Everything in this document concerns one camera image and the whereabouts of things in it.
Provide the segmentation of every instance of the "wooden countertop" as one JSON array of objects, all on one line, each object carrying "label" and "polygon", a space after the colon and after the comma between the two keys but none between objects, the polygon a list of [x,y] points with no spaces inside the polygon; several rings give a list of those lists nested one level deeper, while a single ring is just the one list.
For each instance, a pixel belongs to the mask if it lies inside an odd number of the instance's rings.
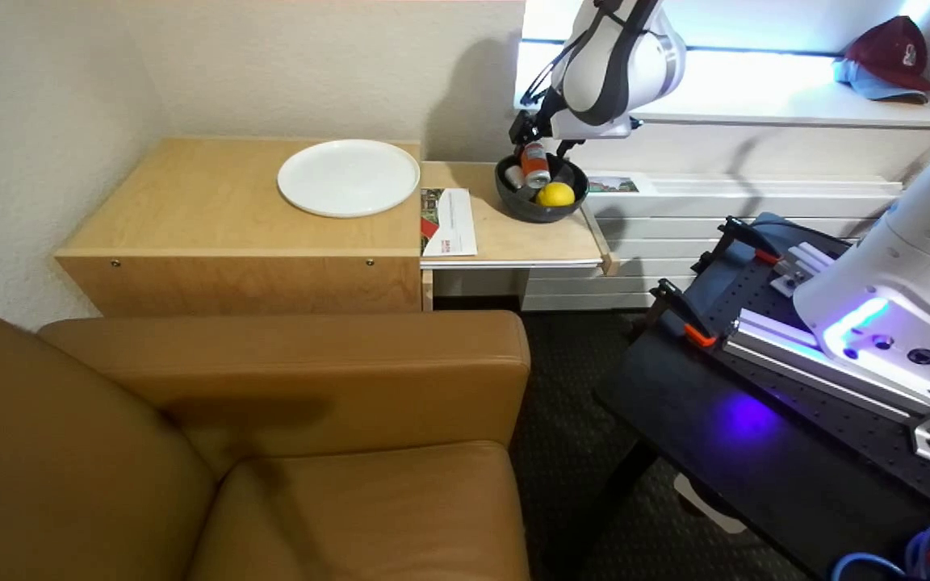
[{"label": "wooden countertop", "polygon": [[288,203],[276,168],[306,147],[313,138],[164,138],[58,256],[419,253],[415,193],[359,221],[313,218]]},{"label": "wooden countertop", "polygon": [[521,222],[499,212],[489,161],[426,161],[421,187],[465,187],[472,193],[479,256],[421,260],[426,270],[494,267],[593,267],[597,241],[580,212],[559,222]]}]

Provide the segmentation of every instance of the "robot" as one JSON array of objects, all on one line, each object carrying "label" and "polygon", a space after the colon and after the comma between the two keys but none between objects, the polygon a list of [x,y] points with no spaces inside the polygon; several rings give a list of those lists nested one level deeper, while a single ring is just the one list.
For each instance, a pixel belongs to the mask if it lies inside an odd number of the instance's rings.
[{"label": "robot", "polygon": [[[515,118],[509,142],[524,153],[552,136],[566,154],[583,138],[629,136],[640,126],[634,110],[672,95],[682,74],[683,41],[655,0],[589,0],[524,95],[540,106]],[[775,372],[800,381],[823,372],[823,384],[863,391],[848,402],[913,410],[922,418],[918,451],[930,459],[930,164],[863,241],[838,260],[818,256],[790,302],[803,330],[768,334],[775,323],[761,323],[756,344],[768,350],[756,362],[785,360]]]}]

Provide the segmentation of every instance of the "armchair armrest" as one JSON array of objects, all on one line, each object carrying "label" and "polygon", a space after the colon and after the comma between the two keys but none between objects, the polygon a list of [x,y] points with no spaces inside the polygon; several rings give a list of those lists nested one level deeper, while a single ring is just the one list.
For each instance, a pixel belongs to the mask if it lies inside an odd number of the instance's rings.
[{"label": "armchair armrest", "polygon": [[72,320],[38,336],[172,418],[216,472],[247,455],[507,442],[529,377],[513,312]]}]

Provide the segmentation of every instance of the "white plate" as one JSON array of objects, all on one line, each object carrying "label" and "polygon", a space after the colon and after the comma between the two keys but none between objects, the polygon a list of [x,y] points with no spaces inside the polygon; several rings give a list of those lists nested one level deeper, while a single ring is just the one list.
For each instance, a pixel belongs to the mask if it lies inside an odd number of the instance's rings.
[{"label": "white plate", "polygon": [[367,218],[398,208],[419,183],[403,150],[372,138],[319,142],[276,168],[284,202],[319,218]]}]

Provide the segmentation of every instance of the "brown leather armchair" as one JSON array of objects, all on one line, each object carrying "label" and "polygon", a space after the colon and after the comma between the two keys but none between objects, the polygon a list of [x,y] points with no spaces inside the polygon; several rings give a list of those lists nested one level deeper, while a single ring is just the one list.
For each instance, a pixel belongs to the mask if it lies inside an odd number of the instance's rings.
[{"label": "brown leather armchair", "polygon": [[0,578],[525,578],[509,312],[0,323]]}]

